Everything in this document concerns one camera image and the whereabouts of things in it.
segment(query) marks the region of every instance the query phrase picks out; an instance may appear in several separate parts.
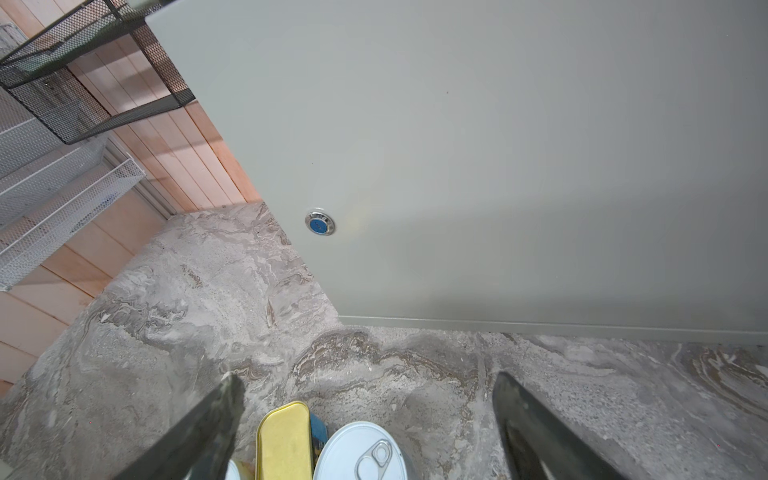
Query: white wire mesh basket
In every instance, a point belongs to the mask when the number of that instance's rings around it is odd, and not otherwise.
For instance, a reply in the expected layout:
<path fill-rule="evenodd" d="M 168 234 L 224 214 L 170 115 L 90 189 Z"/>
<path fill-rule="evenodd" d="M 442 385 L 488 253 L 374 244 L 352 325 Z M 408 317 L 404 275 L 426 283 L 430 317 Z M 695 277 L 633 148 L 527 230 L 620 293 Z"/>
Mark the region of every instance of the white wire mesh basket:
<path fill-rule="evenodd" d="M 37 118 L 30 118 L 0 132 L 0 145 L 0 177 L 4 177 L 62 143 Z"/>
<path fill-rule="evenodd" d="M 61 156 L 60 151 L 31 162 L 0 179 L 0 230 L 6 228 L 48 198 L 64 185 L 101 163 L 107 136 L 83 143 Z"/>
<path fill-rule="evenodd" d="M 0 290 L 10 290 L 143 177 L 132 158 L 112 170 L 100 164 L 0 232 Z"/>

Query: yellow tin lid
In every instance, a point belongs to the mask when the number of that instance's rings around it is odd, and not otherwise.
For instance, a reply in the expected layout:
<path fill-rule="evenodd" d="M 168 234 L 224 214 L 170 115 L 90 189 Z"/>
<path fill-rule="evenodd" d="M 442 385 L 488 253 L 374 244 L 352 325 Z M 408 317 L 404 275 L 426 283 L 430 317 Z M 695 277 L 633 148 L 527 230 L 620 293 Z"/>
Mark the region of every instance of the yellow tin lid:
<path fill-rule="evenodd" d="M 291 402 L 267 413 L 256 432 L 257 480 L 312 480 L 310 408 Z"/>

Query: gray marble tile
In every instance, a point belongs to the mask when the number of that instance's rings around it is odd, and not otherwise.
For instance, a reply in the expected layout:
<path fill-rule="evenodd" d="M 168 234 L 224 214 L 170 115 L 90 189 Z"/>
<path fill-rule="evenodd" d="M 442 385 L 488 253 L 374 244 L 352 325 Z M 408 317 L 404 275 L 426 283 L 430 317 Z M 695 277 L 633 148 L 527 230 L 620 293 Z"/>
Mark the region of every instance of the gray marble tile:
<path fill-rule="evenodd" d="M 107 478 L 227 370 L 244 460 L 301 399 L 332 430 L 385 426 L 423 478 L 508 478 L 506 370 L 631 478 L 768 478 L 764 348 L 344 326 L 263 204 L 172 219 L 0 401 L 0 458 Z"/>

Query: white can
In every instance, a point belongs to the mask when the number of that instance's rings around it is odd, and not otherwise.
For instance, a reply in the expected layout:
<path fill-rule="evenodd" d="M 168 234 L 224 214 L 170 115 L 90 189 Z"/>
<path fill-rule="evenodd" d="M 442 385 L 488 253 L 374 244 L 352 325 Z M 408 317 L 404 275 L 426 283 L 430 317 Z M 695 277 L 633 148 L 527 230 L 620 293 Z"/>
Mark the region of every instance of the white can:
<path fill-rule="evenodd" d="M 344 425 L 331 436 L 313 480 L 416 480 L 410 458 L 395 439 L 371 422 Z"/>

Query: wooden wall panel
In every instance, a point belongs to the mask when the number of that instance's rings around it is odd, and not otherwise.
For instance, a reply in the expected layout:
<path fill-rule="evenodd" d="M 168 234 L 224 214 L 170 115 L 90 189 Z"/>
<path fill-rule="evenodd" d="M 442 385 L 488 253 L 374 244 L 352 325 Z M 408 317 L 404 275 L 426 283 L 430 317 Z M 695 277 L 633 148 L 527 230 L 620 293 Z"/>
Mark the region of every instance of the wooden wall panel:
<path fill-rule="evenodd" d="M 66 323 L 7 293 L 0 293 L 0 312 L 0 339 L 34 356 L 42 355 L 67 328 Z"/>
<path fill-rule="evenodd" d="M 129 190 L 92 223 L 135 255 L 163 228 L 165 219 L 139 194 Z"/>
<path fill-rule="evenodd" d="M 38 357 L 0 342 L 0 380 L 15 383 Z"/>
<path fill-rule="evenodd" d="M 112 280 L 66 245 L 56 250 L 43 266 L 90 296 L 97 296 Z"/>
<path fill-rule="evenodd" d="M 24 32 L 24 35 L 31 37 L 43 29 L 43 24 L 32 14 L 27 5 L 24 5 L 22 0 L 0 0 L 0 7 Z"/>
<path fill-rule="evenodd" d="M 44 266 L 34 269 L 8 295 L 34 305 L 68 325 L 94 299 Z"/>
<path fill-rule="evenodd" d="M 66 245 L 111 277 L 117 276 L 123 266 L 134 257 L 133 253 L 93 222 L 77 232 Z"/>
<path fill-rule="evenodd" d="M 0 380 L 0 399 L 5 396 L 6 393 L 8 393 L 8 390 L 13 387 L 12 383 L 6 382 L 5 380 Z"/>
<path fill-rule="evenodd" d="M 193 101 L 185 107 L 185 110 L 190 115 L 200 133 L 210 145 L 210 148 L 216 153 L 216 156 L 221 161 L 224 169 L 229 174 L 232 181 L 237 186 L 240 194 L 244 197 L 248 203 L 260 202 L 261 196 L 256 192 L 256 188 L 246 175 L 240 163 L 235 159 L 232 152 L 230 152 L 227 144 L 221 138 L 219 131 L 214 127 L 214 123 L 210 121 L 208 115 L 203 110 L 199 101 Z"/>
<path fill-rule="evenodd" d="M 31 37 L 80 3 L 0 0 L 0 22 L 14 22 Z M 111 114 L 169 94 L 130 36 L 84 55 L 70 70 Z M 111 136 L 179 212 L 261 200 L 196 101 L 120 127 Z M 0 309 L 13 312 L 0 325 L 0 397 L 164 223 L 151 205 L 131 191 L 10 293 L 0 294 Z"/>

